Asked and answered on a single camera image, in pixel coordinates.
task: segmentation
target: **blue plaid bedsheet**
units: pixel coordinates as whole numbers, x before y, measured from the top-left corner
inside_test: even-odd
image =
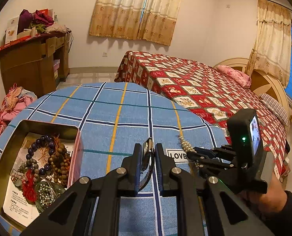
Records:
[[[76,125],[81,130],[81,176],[90,178],[120,167],[123,158],[133,153],[135,143],[142,144],[148,137],[155,144],[162,143],[164,150],[181,149],[180,126],[193,146],[213,148],[227,144],[220,128],[165,97],[134,83],[98,83],[57,90],[25,108],[0,136],[0,156],[21,120],[50,122],[56,114],[55,123]],[[177,166],[190,171],[188,163]],[[0,222],[9,231],[2,217]],[[160,196],[155,169],[151,181],[137,197],[121,198],[119,235],[176,234],[176,199]]]

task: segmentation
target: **desk drawer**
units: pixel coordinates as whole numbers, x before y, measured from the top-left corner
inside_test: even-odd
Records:
[[[62,47],[65,42],[65,36],[63,37],[56,37],[56,49]]]
[[[56,37],[46,39],[46,43],[41,45],[42,55],[51,56],[56,50]]]

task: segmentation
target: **pink pillow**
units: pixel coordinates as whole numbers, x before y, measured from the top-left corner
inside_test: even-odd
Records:
[[[226,76],[230,77],[231,79],[235,80],[241,87],[245,89],[249,89],[251,86],[251,78],[249,75],[246,75],[245,73],[234,70],[231,67],[225,66],[225,65],[219,65],[216,66],[216,69],[225,74]]]

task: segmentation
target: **purple cloth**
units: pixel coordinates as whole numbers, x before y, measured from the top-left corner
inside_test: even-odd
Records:
[[[44,24],[45,27],[49,27],[54,24],[54,20],[52,17],[44,13],[41,13],[38,10],[35,11],[34,19],[32,20],[32,22],[36,24]]]
[[[27,10],[23,10],[19,16],[18,34],[21,33],[25,28],[29,28],[32,20],[33,20],[32,14]]]

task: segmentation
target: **wooden desk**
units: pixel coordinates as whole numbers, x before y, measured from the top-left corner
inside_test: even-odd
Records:
[[[50,33],[0,50],[0,71],[5,92],[14,83],[38,97],[56,90],[53,60],[60,60],[58,77],[65,81],[68,67],[69,34]]]

